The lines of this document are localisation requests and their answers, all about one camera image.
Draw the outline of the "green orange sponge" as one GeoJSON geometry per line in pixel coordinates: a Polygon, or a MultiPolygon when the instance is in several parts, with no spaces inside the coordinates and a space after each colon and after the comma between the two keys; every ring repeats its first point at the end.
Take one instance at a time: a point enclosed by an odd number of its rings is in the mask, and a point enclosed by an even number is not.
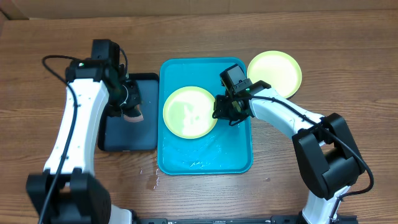
{"type": "Polygon", "coordinates": [[[125,111],[123,113],[123,118],[125,121],[131,123],[138,123],[144,120],[142,111],[140,110],[140,105],[136,105],[135,107],[125,111]]]}

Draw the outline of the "yellow plate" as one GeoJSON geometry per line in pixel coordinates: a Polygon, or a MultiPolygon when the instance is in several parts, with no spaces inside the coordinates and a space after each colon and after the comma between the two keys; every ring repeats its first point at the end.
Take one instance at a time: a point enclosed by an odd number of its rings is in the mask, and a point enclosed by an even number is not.
{"type": "Polygon", "coordinates": [[[213,117],[215,97],[197,86],[175,90],[165,101],[163,120],[174,135],[196,139],[207,135],[216,125],[213,117]]]}
{"type": "Polygon", "coordinates": [[[255,56],[249,63],[247,76],[253,83],[262,80],[284,98],[293,97],[302,83],[302,71],[289,54],[270,50],[255,56]]]}

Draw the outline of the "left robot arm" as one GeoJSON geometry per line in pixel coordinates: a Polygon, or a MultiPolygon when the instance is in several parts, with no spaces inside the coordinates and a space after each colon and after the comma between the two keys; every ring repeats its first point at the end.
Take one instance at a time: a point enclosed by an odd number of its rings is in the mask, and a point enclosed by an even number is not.
{"type": "Polygon", "coordinates": [[[135,213],[113,205],[95,178],[94,152],[103,116],[144,119],[137,85],[118,58],[70,60],[59,78],[67,100],[57,140],[43,172],[26,183],[39,223],[136,223],[135,213]]]}

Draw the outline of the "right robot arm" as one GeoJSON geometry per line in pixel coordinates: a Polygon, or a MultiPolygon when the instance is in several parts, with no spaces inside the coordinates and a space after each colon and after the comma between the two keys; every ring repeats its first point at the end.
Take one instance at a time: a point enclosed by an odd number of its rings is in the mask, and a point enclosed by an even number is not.
{"type": "Polygon", "coordinates": [[[248,117],[263,120],[291,138],[302,180],[309,189],[297,223],[340,223],[338,207],[366,170],[344,118],[307,111],[264,81],[223,81],[212,116],[234,126],[248,117]]]}

